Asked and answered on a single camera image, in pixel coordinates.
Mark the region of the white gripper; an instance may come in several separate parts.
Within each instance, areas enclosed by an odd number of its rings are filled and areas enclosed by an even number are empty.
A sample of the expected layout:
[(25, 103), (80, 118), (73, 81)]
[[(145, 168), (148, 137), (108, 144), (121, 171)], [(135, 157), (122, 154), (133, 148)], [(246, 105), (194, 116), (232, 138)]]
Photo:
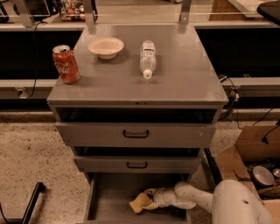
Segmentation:
[(153, 201), (143, 206), (144, 210), (155, 210), (158, 207), (169, 207), (176, 202), (177, 196), (172, 188), (149, 188), (144, 190), (147, 195), (153, 195)]

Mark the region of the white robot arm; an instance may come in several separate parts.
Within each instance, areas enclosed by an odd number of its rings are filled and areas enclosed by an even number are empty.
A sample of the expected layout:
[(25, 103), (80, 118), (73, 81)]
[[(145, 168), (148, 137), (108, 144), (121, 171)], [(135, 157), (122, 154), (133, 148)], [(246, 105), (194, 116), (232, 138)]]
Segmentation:
[(143, 209), (174, 206), (192, 209), (196, 205), (212, 214), (212, 224), (273, 224), (273, 218), (264, 204), (241, 182), (222, 180), (213, 193), (204, 192), (186, 182), (173, 188), (145, 191), (148, 201)]

